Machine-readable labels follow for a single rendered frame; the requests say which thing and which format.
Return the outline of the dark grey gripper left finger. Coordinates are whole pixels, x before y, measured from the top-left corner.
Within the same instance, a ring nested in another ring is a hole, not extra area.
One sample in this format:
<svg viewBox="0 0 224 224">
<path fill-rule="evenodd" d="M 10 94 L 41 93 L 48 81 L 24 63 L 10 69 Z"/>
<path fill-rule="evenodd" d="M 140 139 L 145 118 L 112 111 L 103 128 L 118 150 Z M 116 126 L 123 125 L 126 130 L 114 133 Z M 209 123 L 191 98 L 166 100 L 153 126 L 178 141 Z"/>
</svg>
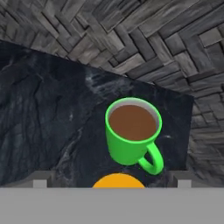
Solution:
<svg viewBox="0 0 224 224">
<path fill-rule="evenodd" d="M 35 171 L 27 178 L 9 183 L 5 187 L 48 188 L 53 186 L 55 171 Z"/>
</svg>

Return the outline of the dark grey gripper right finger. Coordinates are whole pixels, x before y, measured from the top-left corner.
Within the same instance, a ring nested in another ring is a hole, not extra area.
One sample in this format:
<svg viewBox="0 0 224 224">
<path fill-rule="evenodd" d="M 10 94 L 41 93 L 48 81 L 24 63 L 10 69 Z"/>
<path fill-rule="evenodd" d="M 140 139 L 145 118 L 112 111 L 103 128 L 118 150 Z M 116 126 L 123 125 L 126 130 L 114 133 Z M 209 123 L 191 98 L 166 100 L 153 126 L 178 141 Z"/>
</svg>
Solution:
<svg viewBox="0 0 224 224">
<path fill-rule="evenodd" d="M 171 171 L 169 187 L 176 188 L 203 188 L 208 187 L 190 171 Z"/>
</svg>

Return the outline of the green mug with brown drink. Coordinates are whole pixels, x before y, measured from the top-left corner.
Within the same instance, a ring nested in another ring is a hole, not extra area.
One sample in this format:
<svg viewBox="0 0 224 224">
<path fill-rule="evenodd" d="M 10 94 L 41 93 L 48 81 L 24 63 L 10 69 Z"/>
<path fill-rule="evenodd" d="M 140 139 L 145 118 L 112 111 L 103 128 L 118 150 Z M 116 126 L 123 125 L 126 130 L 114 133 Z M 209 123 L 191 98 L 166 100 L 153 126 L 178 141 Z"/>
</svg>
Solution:
<svg viewBox="0 0 224 224">
<path fill-rule="evenodd" d="M 145 100 L 126 97 L 114 101 L 105 114 L 110 156 L 120 165 L 139 164 L 149 174 L 159 174 L 164 160 L 155 140 L 162 124 L 158 110 Z"/>
</svg>

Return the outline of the orange round fruit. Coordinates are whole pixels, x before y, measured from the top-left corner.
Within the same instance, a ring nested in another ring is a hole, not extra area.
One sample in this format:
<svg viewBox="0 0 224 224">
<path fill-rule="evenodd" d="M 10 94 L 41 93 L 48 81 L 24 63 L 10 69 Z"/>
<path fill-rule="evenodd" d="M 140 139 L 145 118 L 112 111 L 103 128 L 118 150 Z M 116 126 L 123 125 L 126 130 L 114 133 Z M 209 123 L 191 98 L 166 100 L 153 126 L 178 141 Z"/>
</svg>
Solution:
<svg viewBox="0 0 224 224">
<path fill-rule="evenodd" d="M 144 188 L 144 185 L 128 174 L 112 173 L 96 181 L 94 188 Z"/>
</svg>

